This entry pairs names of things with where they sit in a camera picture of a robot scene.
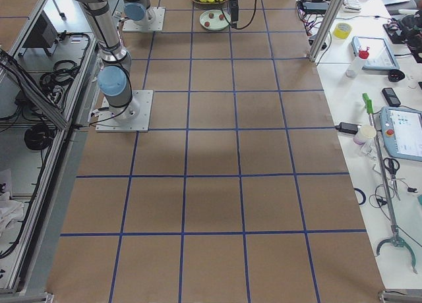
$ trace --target keyboard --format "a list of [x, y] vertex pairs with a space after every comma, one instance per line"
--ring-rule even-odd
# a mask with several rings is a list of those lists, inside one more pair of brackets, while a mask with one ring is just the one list
[[344, 0], [343, 1], [343, 11], [351, 13], [361, 12], [362, 7], [358, 0]]

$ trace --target tablet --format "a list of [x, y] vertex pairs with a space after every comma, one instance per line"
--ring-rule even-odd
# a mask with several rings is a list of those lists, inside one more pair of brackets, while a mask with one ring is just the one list
[[369, 58], [363, 66], [365, 70], [392, 70], [400, 68], [385, 38], [354, 36], [351, 40], [351, 46], [355, 56], [359, 54], [360, 47], [362, 49], [369, 47]]
[[422, 112], [383, 107], [382, 138], [391, 157], [422, 161]]

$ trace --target red cap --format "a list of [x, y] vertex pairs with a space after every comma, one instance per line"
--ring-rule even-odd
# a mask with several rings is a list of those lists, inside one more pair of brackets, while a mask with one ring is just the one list
[[369, 50], [369, 47], [367, 47], [366, 51], [359, 48], [359, 57], [362, 58], [362, 59], [368, 59], [368, 57], [369, 57], [368, 50]]

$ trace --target metal base plate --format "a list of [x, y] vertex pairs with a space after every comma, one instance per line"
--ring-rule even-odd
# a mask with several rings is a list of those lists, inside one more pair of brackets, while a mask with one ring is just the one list
[[[116, 121], [110, 119], [96, 125], [97, 132], [148, 132], [148, 126], [150, 124], [152, 96], [154, 92], [152, 90], [133, 90], [133, 98], [136, 99], [140, 104], [139, 114], [134, 119], [128, 119], [127, 121]], [[102, 107], [108, 107], [107, 99], [104, 98]], [[105, 120], [110, 118], [110, 112], [104, 111], [100, 113], [98, 120]]]
[[138, 25], [133, 20], [125, 21], [123, 25], [124, 32], [157, 32], [163, 30], [163, 23], [164, 23], [164, 13], [166, 12], [166, 8], [164, 7], [152, 7], [152, 9], [156, 13], [156, 19], [153, 23], [148, 24], [148, 27]]

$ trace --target white table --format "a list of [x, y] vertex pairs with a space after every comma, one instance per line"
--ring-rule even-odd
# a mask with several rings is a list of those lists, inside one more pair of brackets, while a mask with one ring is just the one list
[[[368, 93], [373, 101], [374, 111], [378, 111], [381, 107], [387, 105], [381, 94], [382, 88], [385, 87], [394, 88], [402, 105], [422, 109], [422, 89], [417, 84], [418, 81], [422, 81], [422, 65], [417, 64], [412, 56], [397, 58], [400, 69], [406, 74], [406, 78], [398, 83], [389, 82], [386, 74], [364, 72], [355, 79], [350, 79], [344, 75], [354, 58], [350, 44], [353, 36], [388, 38], [382, 27], [387, 22], [386, 19], [362, 17], [374, 15], [389, 17], [382, 1], [359, 1], [362, 6], [360, 17], [351, 20], [335, 20], [331, 28], [331, 31], [333, 31], [338, 22], [346, 22], [353, 28], [351, 34], [345, 40], [332, 36], [331, 47], [324, 54], [317, 68], [335, 124], [342, 121], [368, 124], [369, 120], [364, 109], [362, 93]], [[338, 17], [347, 18], [355, 15], [343, 13], [340, 10]], [[409, 53], [405, 45], [393, 45], [392, 43], [390, 45], [395, 54]], [[338, 138], [354, 187], [362, 189], [369, 197], [375, 191], [375, 187], [382, 183], [381, 176], [373, 171], [373, 166], [378, 165], [377, 160], [372, 160], [369, 156], [366, 156], [360, 150], [360, 147], [353, 142], [352, 136], [339, 133]], [[398, 178], [405, 178], [410, 186], [418, 188], [419, 194], [422, 194], [422, 163], [399, 160], [401, 168], [398, 171]], [[400, 182], [398, 182], [398, 188], [401, 201], [396, 198], [393, 199], [398, 225], [413, 238], [422, 242], [422, 206], [417, 201], [419, 194], [407, 193], [406, 186]], [[368, 201], [361, 206], [361, 212], [375, 254], [378, 243], [385, 238], [392, 237], [390, 222], [379, 209], [373, 208]], [[387, 289], [422, 289], [422, 248], [411, 241], [402, 231], [400, 231], [400, 236], [407, 241], [415, 252], [416, 269], [419, 274], [412, 271], [410, 254], [406, 249], [396, 248], [391, 244], [384, 245], [381, 248], [380, 256], [377, 257], [384, 286]]]

